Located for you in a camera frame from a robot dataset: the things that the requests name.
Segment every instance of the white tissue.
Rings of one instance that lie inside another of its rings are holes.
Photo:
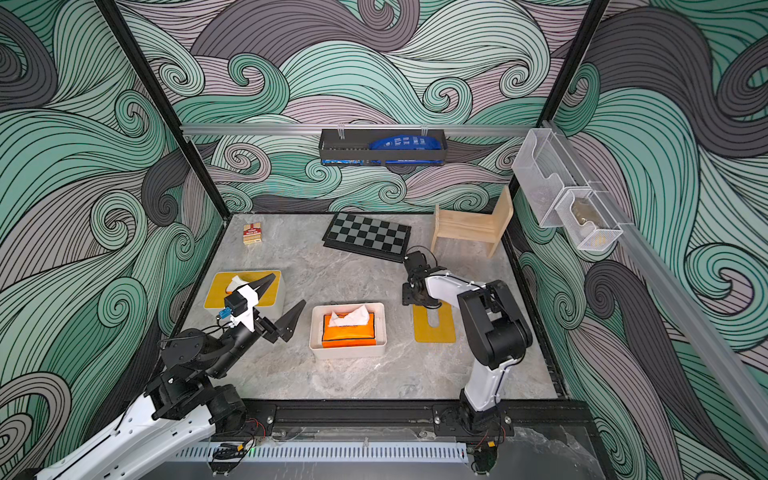
[[[241,279],[239,275],[235,275],[234,277],[232,277],[232,281],[230,282],[230,284],[227,285],[227,293],[232,293],[235,291],[237,287],[242,285],[247,285],[247,284],[248,284],[247,281]]]
[[[347,313],[343,318],[339,318],[336,312],[331,312],[331,318],[328,320],[328,326],[360,326],[366,325],[370,320],[368,309],[365,305],[354,312]]]

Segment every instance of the wave pattern wallpaper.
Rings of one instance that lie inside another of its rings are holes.
[[[555,123],[768,392],[768,2],[608,14]],[[768,478],[768,454],[621,239],[574,251],[522,194],[515,205],[528,285],[618,475]]]
[[[182,123],[533,125],[589,1],[118,3]],[[394,173],[324,167],[317,137],[195,141],[232,211],[406,212],[492,209],[522,138]]]
[[[221,218],[92,0],[0,1],[0,477],[148,380]]]

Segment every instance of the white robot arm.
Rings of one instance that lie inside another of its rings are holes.
[[[231,319],[229,328],[220,327],[225,331],[219,338],[186,329],[163,340],[166,369],[119,418],[55,464],[26,470],[15,479],[135,480],[186,445],[240,430],[245,422],[243,401],[232,385],[213,387],[210,378],[226,376],[259,338],[275,343],[293,336],[304,300],[275,323],[255,308],[274,280],[270,274],[224,299],[226,308],[218,320]]]
[[[460,399],[466,404],[470,425],[484,422],[501,399],[504,375],[523,360],[533,343],[518,304],[501,280],[464,280],[441,266],[430,267],[418,251],[406,255],[403,263],[408,272],[408,281],[402,285],[403,305],[436,308],[447,302],[461,310],[475,363]]]

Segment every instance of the chessboard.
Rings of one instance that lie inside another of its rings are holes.
[[[402,263],[411,227],[370,217],[339,213],[323,236],[326,247]]]

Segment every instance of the small wooden chair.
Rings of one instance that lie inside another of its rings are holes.
[[[440,210],[440,206],[435,206],[435,235],[432,237],[432,251],[435,251],[437,237],[474,240],[488,244],[488,258],[491,258],[498,243],[502,241],[504,230],[514,212],[515,208],[512,206],[512,197],[509,195],[508,188],[502,190],[492,214]]]

